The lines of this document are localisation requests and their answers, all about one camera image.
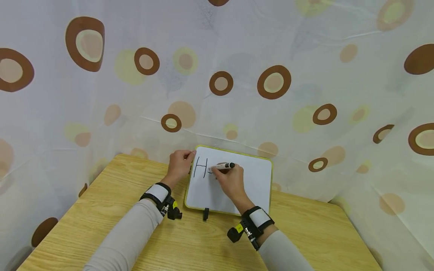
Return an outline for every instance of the small whiteboard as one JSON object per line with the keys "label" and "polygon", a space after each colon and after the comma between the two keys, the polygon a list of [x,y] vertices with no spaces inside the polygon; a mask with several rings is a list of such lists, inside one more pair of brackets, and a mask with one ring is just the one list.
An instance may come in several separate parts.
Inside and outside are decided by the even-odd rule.
{"label": "small whiteboard", "polygon": [[240,215],[232,201],[224,194],[215,175],[208,169],[221,162],[233,162],[244,168],[244,189],[250,200],[267,213],[270,210],[273,164],[270,160],[240,153],[197,146],[185,206],[192,209]]}

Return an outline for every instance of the wrist strap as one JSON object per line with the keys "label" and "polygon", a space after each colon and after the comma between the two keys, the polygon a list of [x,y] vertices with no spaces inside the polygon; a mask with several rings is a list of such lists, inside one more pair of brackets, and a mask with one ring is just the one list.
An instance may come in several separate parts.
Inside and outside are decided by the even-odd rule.
{"label": "wrist strap", "polygon": [[274,224],[271,217],[259,206],[247,210],[241,217],[246,219],[249,224],[254,225],[250,229],[256,238],[264,234],[266,227]]}
{"label": "wrist strap", "polygon": [[163,203],[170,197],[172,191],[170,187],[164,183],[156,183],[151,186],[145,193],[140,197],[142,199],[152,199],[157,205],[157,209],[161,210],[163,208]]}

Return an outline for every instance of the white fabric backdrop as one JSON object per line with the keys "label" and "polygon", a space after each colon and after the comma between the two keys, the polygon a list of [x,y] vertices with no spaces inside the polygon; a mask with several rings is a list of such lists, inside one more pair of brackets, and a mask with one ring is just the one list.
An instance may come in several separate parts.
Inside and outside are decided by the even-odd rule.
{"label": "white fabric backdrop", "polygon": [[[384,270],[432,270],[434,128],[415,137],[423,154],[409,136],[434,122],[433,8],[3,1],[0,270],[25,259],[115,154],[167,163],[197,144],[269,157],[273,189],[333,199]],[[155,54],[135,63],[140,48]],[[222,96],[210,89],[219,71],[233,80],[211,83],[230,90]]]}

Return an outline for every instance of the white long sleeve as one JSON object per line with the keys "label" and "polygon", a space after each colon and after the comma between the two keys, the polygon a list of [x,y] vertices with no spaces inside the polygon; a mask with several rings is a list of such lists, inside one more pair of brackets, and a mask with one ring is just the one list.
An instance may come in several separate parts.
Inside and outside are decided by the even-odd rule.
{"label": "white long sleeve", "polygon": [[269,271],[314,271],[297,247],[281,231],[273,232],[259,254]]}
{"label": "white long sleeve", "polygon": [[84,271],[131,270],[155,228],[163,221],[157,207],[142,199],[114,226]]}

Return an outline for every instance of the left hand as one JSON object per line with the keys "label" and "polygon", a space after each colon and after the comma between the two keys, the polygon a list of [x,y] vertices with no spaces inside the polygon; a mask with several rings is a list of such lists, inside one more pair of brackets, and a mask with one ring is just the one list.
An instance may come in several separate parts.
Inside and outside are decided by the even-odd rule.
{"label": "left hand", "polygon": [[176,150],[170,155],[169,169],[161,182],[173,189],[190,171],[196,150]]}

